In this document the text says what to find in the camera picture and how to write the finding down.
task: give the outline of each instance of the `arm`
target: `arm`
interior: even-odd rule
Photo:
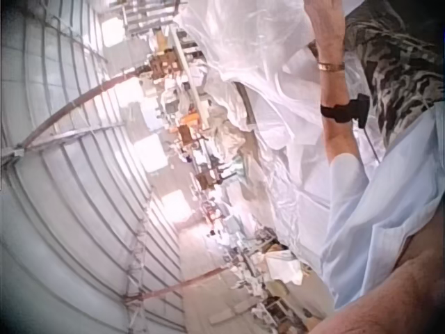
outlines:
[[[314,28],[319,61],[342,64],[345,19],[341,0],[305,0],[305,10]],[[323,106],[349,103],[344,71],[320,71],[320,84]],[[323,118],[323,128],[329,162],[341,153],[351,153],[360,158],[352,122],[339,124],[333,119]]]

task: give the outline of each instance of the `person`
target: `person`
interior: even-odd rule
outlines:
[[[420,85],[425,89],[432,77],[432,87],[442,90],[441,99],[429,88],[433,98],[425,96],[425,103],[407,100],[407,107],[391,97],[373,103],[381,109],[377,112],[382,114],[387,153],[368,180],[353,135],[351,108],[358,104],[350,103],[346,85],[342,1],[305,0],[305,10],[316,39],[330,164],[330,221],[320,274],[337,309],[311,333],[427,333],[445,315],[443,84],[430,75]],[[363,65],[372,86],[373,75],[385,69],[378,61],[369,71],[369,64]],[[419,79],[413,66],[401,66],[399,79]],[[370,91],[373,100],[380,96],[375,86]],[[407,119],[410,110],[416,117]]]

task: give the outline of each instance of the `shirt sleeve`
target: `shirt sleeve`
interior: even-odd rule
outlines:
[[[330,164],[331,209],[328,237],[340,230],[354,212],[368,186],[361,160],[350,153],[337,155]]]

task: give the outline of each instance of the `black strap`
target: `black strap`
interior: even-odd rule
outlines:
[[[368,120],[369,96],[359,94],[356,100],[351,100],[345,106],[336,105],[333,108],[321,106],[321,115],[333,118],[337,123],[347,123],[358,120],[359,128],[363,129]]]

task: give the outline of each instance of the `corrugated metal wall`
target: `corrugated metal wall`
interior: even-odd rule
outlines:
[[[2,147],[106,78],[101,27],[87,1],[12,2],[1,17]],[[44,136],[121,120],[111,90]],[[27,333],[126,333],[121,298],[149,184],[125,127],[25,154],[1,185],[2,317]],[[179,248],[160,205],[148,208],[143,285],[157,290],[180,281]],[[151,333],[185,331],[179,293],[145,307]]]

